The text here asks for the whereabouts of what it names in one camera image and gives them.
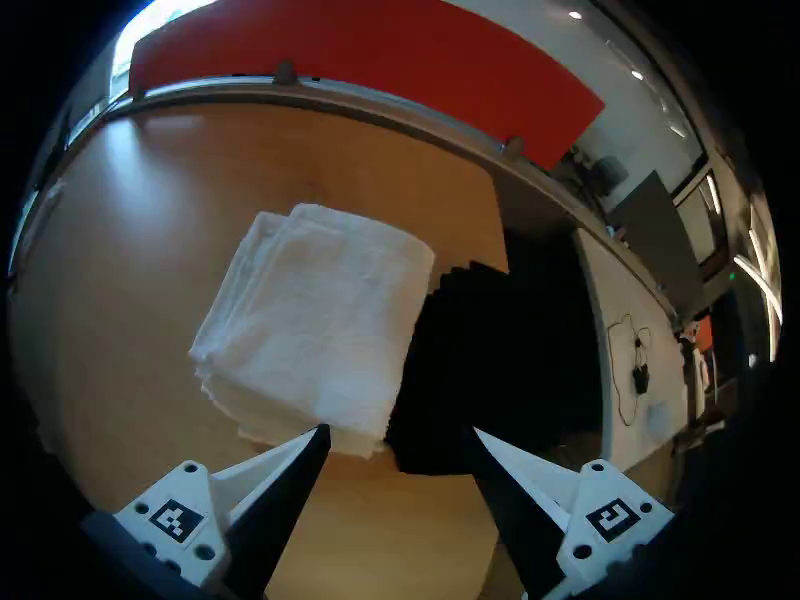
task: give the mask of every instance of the wooden tabletop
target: wooden tabletop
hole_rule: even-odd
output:
[[[46,443],[116,511],[174,465],[255,453],[187,357],[259,210],[315,202],[384,221],[455,265],[506,270],[491,178],[403,134],[287,107],[173,107],[110,122],[63,190],[11,305]],[[268,589],[284,598],[474,598],[497,531],[468,477],[331,455]]]

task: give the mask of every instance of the black cable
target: black cable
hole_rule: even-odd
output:
[[[634,421],[636,421],[636,412],[639,410],[639,394],[636,395],[636,400],[633,404],[633,416],[631,417],[630,421],[625,419],[625,416],[622,414],[622,394],[619,392],[619,386],[617,386],[617,377],[616,373],[614,372],[614,350],[611,346],[611,330],[618,325],[622,325],[625,322],[625,319],[628,319],[631,326],[631,333],[633,334],[633,344],[634,344],[634,367],[643,367],[647,364],[647,347],[642,342],[640,333],[643,331],[647,331],[650,335],[650,343],[653,342],[653,332],[650,330],[649,327],[642,327],[640,329],[636,329],[636,326],[633,324],[633,316],[631,313],[625,313],[622,315],[622,318],[619,321],[615,321],[611,325],[606,328],[606,338],[608,339],[608,353],[611,356],[611,381],[614,384],[614,389],[617,390],[617,413],[619,414],[620,420],[623,422],[625,427],[630,427],[633,425]],[[644,355],[644,358],[640,361],[639,357]]]

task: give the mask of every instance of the folded towel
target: folded towel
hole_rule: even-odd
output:
[[[300,204],[259,213],[189,356],[244,436],[281,444],[320,422],[335,451],[383,439],[433,267],[413,236]]]

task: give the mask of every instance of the window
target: window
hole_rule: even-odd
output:
[[[133,47],[147,34],[163,27],[170,21],[211,4],[215,0],[155,0],[125,26],[114,49],[111,65],[109,102],[113,102],[128,91],[128,73],[131,68]]]
[[[725,246],[725,222],[714,175],[709,173],[677,207],[698,264]]]

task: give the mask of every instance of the white wall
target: white wall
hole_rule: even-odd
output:
[[[530,41],[605,103],[577,145],[595,160],[616,156],[629,173],[605,203],[607,211],[653,169],[670,191],[691,172],[702,150],[679,104],[644,54],[595,7],[581,0],[447,1]],[[583,19],[571,18],[573,10]],[[644,81],[631,75],[633,69]]]

